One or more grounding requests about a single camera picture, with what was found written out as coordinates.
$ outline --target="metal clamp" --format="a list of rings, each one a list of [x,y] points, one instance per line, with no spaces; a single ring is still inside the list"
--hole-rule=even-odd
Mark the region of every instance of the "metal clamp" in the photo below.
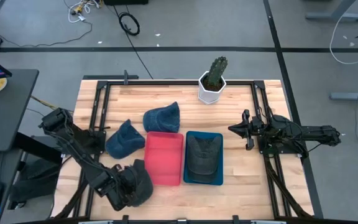
[[[128,72],[124,70],[124,85],[128,85]]]
[[[233,215],[233,224],[240,224],[240,218],[238,215]]]
[[[128,219],[129,219],[129,216],[128,215],[123,215],[122,216],[122,224],[128,224]]]

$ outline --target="metal bracket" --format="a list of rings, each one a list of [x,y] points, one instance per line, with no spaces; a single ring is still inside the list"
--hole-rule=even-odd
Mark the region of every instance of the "metal bracket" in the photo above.
[[[238,215],[233,215],[233,224],[240,224],[240,218]]]
[[[98,84],[96,85],[96,90],[101,90],[107,85],[108,81],[98,81]]]
[[[128,219],[129,219],[128,215],[123,215],[122,216],[122,224],[128,224]]]
[[[265,82],[263,80],[256,80],[254,81],[255,85],[259,87],[261,90],[266,89]]]
[[[124,85],[128,85],[128,72],[124,70]]]

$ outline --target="black metal frame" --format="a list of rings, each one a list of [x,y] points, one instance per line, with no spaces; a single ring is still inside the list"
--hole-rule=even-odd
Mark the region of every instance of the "black metal frame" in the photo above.
[[[244,85],[244,86],[251,87],[255,113],[260,119],[262,119],[261,113],[260,113],[261,111],[259,108],[258,93],[257,93],[257,90],[259,89],[260,94],[262,95],[262,102],[263,102],[263,106],[264,106],[264,110],[265,110],[264,113],[265,114],[269,113],[267,111],[269,104],[267,101],[265,83],[263,80],[256,80],[256,81],[226,80],[226,84],[227,85]],[[92,130],[95,129],[94,123],[96,121],[96,112],[98,110],[101,90],[103,88],[106,91],[104,92],[104,99],[103,99],[103,106],[102,106],[99,130],[101,130],[105,127],[104,125],[106,122],[106,112],[108,109],[110,89],[114,85],[198,85],[198,81],[197,80],[124,80],[124,82],[123,82],[123,81],[100,80],[100,81],[98,81],[98,84],[96,85],[96,93],[95,93],[95,98],[94,98],[94,103],[93,103],[92,114],[91,114],[91,121],[89,122],[90,129],[92,129]],[[95,155],[94,158],[96,161],[99,161],[99,154]],[[267,160],[270,160],[269,156],[264,156],[266,173],[268,172]],[[275,160],[275,167],[276,167],[276,171],[278,174],[278,178],[280,179],[280,181],[282,181],[284,183],[283,170],[282,170],[279,155],[275,155],[274,160]],[[268,174],[266,176],[267,176],[267,181],[268,181],[268,189],[269,189],[270,199],[271,199],[271,203],[272,203],[273,216],[274,216],[274,218],[276,218],[276,217],[280,216],[280,212],[278,209],[275,186],[274,186],[274,182],[273,182],[272,178]],[[80,182],[78,183],[78,185],[80,185],[82,183],[82,181],[84,181],[84,179],[85,179],[85,177],[83,175],[83,172],[81,171]],[[282,195],[282,197],[283,197],[285,216],[290,217],[291,216],[290,205],[287,202],[287,200],[285,199],[284,195]],[[90,218],[92,203],[93,203],[93,190],[90,189],[89,193],[88,193],[87,202],[86,202],[86,208],[85,208],[85,217],[87,217],[87,218]],[[78,217],[79,211],[80,211],[80,205],[81,205],[81,200],[79,199],[79,201],[77,202],[77,204],[75,206],[73,217]],[[249,220],[239,220],[237,215],[233,216],[233,220],[235,223],[237,223],[236,221],[238,221],[238,223],[243,223],[243,222],[248,223],[249,222]],[[204,221],[200,221],[200,222],[233,223],[233,220],[204,220]],[[158,221],[158,220],[137,220],[136,222],[147,223],[149,221],[153,222],[153,223],[155,223],[155,222],[164,222],[165,223],[168,220],[164,220],[164,221],[162,221],[162,220],[160,220],[160,221]]]
[[[50,162],[56,164],[62,163],[62,153],[60,151],[20,132],[17,132],[16,134],[14,146]]]

